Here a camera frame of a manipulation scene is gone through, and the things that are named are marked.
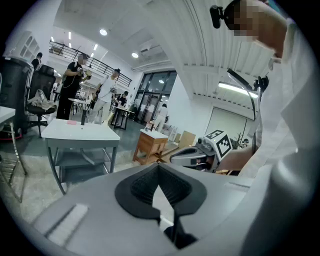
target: ceiling light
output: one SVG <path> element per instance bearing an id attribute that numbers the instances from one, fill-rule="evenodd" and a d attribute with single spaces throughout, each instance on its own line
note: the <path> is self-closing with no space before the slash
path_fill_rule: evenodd
<path id="1" fill-rule="evenodd" d="M 108 33 L 104 29 L 100 29 L 100 34 L 106 36 Z"/>
<path id="2" fill-rule="evenodd" d="M 248 95 L 248 93 L 247 93 L 246 90 L 241 89 L 241 88 L 236 87 L 236 86 L 233 86 L 233 85 L 230 85 L 230 84 L 227 84 L 227 83 L 220 82 L 220 83 L 219 83 L 219 87 L 225 88 L 225 89 L 229 89 L 229 90 L 232 90 L 232 91 L 235 91 L 235 92 L 244 94 L 244 95 Z M 250 93 L 250 95 L 252 96 L 252 98 L 254 98 L 254 99 L 258 98 L 258 95 L 257 95 L 257 94 L 252 93 L 252 92 L 249 92 L 249 93 Z"/>

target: doorway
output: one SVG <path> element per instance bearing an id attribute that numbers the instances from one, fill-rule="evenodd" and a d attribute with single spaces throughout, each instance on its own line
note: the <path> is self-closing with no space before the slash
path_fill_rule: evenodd
<path id="1" fill-rule="evenodd" d="M 141 98 L 141 103 L 138 109 L 137 119 L 142 125 L 151 121 L 154 116 L 156 106 L 158 105 L 160 94 L 145 93 L 144 95 L 138 95 Z"/>

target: office chair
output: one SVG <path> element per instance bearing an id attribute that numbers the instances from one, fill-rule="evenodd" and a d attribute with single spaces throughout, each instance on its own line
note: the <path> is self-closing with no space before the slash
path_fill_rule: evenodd
<path id="1" fill-rule="evenodd" d="M 55 81 L 56 81 L 56 78 L 54 76 L 54 68 L 47 65 L 42 65 L 38 71 L 35 71 L 33 73 L 28 98 L 32 99 L 36 95 L 37 90 L 42 90 L 45 97 L 49 100 L 50 93 L 54 86 Z M 38 117 L 37 121 L 29 121 L 28 128 L 38 126 L 39 138 L 41 138 L 40 126 L 48 125 L 47 121 L 41 121 L 42 116 L 52 114 L 56 110 L 54 107 L 51 107 L 48 110 L 44 110 L 41 107 L 33 106 L 31 104 L 28 104 L 26 108 L 29 113 L 37 115 Z"/>

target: floor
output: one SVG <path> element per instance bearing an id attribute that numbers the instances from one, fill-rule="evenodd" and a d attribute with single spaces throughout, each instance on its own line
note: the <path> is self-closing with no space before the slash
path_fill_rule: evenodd
<path id="1" fill-rule="evenodd" d="M 48 122 L 50 122 L 52 118 L 54 118 L 54 116 L 50 116 Z M 100 116 L 97 117 L 95 122 L 99 124 L 101 122 L 100 118 Z M 72 119 L 80 121 L 81 113 L 79 112 L 73 115 Z M 139 165 L 139 163 L 133 162 L 132 158 L 139 139 L 140 129 L 142 128 L 144 128 L 144 126 L 141 124 L 128 120 L 126 130 L 114 130 L 114 132 L 120 136 L 114 167 L 115 172 Z M 2 182 L 0 184 L 0 193 L 12 214 L 20 216 L 28 223 L 31 223 L 37 215 L 63 195 L 52 175 L 45 140 L 39 138 L 38 128 L 33 127 L 29 129 L 27 134 L 16 141 L 16 145 L 25 169 L 28 172 L 28 176 L 23 183 L 22 169 L 19 166 L 13 178 L 13 187 L 17 194 L 23 191 L 22 203 L 18 203 L 18 201 L 15 200 Z M 15 151 L 11 141 L 0 141 L 0 154 L 3 158 L 14 159 L 14 153 Z M 79 183 L 68 184 L 68 186 L 65 183 L 62 184 L 67 191 L 72 190 L 78 185 Z M 166 227 L 171 226 L 173 209 L 160 188 L 156 190 L 153 205 L 161 210 L 161 229 L 164 230 Z"/>

